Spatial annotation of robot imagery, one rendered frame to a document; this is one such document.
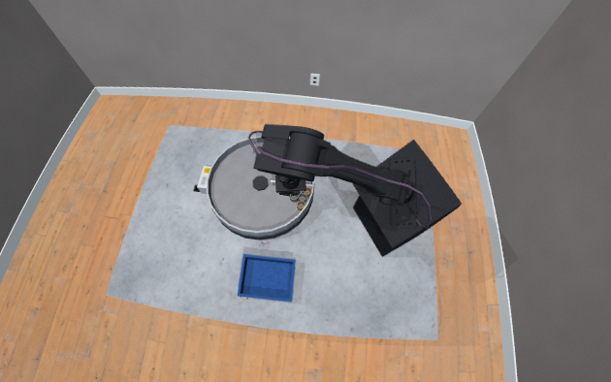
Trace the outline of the blue open crate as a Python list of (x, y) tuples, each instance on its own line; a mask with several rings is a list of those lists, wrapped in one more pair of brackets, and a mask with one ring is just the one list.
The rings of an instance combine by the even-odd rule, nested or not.
[(291, 302), (295, 266), (294, 259), (243, 254), (238, 296)]

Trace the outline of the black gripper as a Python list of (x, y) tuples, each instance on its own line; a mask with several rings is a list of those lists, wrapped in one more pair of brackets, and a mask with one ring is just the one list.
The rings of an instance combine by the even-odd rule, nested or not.
[(283, 196), (290, 197), (290, 194), (293, 194), (293, 196), (299, 195), (300, 191), (306, 191), (306, 181), (296, 179), (295, 181), (290, 181), (290, 183), (281, 182), (278, 180), (278, 175), (275, 175), (275, 190), (276, 193), (279, 192), (279, 195)]

